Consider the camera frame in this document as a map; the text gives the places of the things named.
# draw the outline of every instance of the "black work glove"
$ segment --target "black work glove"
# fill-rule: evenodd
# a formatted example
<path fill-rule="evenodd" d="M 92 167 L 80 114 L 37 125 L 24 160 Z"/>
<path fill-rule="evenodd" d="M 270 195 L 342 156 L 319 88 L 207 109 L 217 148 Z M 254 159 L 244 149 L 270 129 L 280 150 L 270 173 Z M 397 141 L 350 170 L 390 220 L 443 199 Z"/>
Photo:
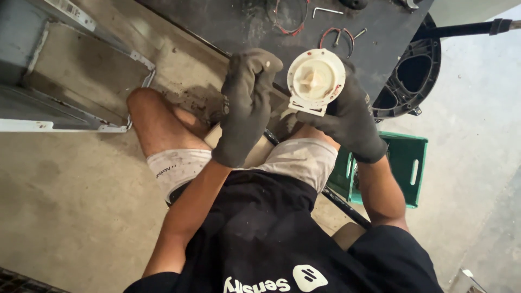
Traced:
<path fill-rule="evenodd" d="M 307 123 L 353 153 L 361 163 L 375 163 L 387 152 L 387 144 L 378 135 L 369 95 L 355 77 L 355 67 L 345 59 L 345 85 L 337 97 L 337 112 L 324 117 L 298 112 L 299 121 Z"/>
<path fill-rule="evenodd" d="M 222 136 L 212 151 L 212 158 L 219 164 L 241 167 L 263 135 L 271 112 L 269 93 L 280 70 L 282 61 L 262 49 L 231 56 L 221 88 L 225 96 Z"/>

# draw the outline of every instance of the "person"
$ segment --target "person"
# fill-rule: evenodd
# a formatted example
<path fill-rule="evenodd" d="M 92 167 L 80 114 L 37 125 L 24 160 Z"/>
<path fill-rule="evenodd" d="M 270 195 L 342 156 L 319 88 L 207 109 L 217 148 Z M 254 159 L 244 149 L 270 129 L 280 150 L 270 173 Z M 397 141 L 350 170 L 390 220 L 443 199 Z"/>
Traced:
<path fill-rule="evenodd" d="M 408 231 L 387 145 L 352 64 L 334 115 L 297 113 L 300 130 L 263 165 L 239 168 L 269 121 L 281 69 L 260 49 L 231 56 L 213 150 L 203 141 L 208 127 L 159 92 L 129 95 L 141 148 L 171 207 L 142 279 L 125 292 L 442 292 Z M 311 218 L 341 146 L 358 161 L 372 223 L 347 251 Z"/>

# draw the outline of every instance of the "crate handle slot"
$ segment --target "crate handle slot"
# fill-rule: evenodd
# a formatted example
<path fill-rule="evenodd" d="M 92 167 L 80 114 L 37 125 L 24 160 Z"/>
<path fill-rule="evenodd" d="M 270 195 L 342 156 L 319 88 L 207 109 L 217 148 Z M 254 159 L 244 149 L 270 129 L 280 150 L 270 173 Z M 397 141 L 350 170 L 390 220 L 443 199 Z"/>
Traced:
<path fill-rule="evenodd" d="M 418 159 L 413 161 L 413 172 L 411 174 L 411 185 L 416 184 L 416 177 L 418 177 Z"/>

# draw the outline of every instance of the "green plastic crate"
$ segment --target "green plastic crate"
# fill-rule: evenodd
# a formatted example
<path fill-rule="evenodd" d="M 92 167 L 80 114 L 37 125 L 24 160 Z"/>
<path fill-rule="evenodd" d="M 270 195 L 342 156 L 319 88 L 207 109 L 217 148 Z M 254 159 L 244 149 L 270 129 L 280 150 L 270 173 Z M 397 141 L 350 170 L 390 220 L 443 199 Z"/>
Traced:
<path fill-rule="evenodd" d="M 407 207 L 418 207 L 428 140 L 384 131 L 380 132 L 380 137 L 389 145 L 389 165 L 402 189 Z M 327 185 L 348 202 L 362 204 L 362 195 L 353 184 L 355 166 L 356 161 L 351 153 L 341 148 Z"/>

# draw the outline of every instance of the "black t-shirt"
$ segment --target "black t-shirt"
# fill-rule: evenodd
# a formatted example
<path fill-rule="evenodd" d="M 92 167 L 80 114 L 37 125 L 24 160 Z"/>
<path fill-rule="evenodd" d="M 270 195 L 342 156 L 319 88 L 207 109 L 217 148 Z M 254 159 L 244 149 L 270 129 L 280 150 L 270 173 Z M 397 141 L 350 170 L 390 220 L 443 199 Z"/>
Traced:
<path fill-rule="evenodd" d="M 233 171 L 181 274 L 146 277 L 125 293 L 442 292 L 429 255 L 400 228 L 372 228 L 342 251 L 311 218 L 316 197 L 288 176 Z"/>

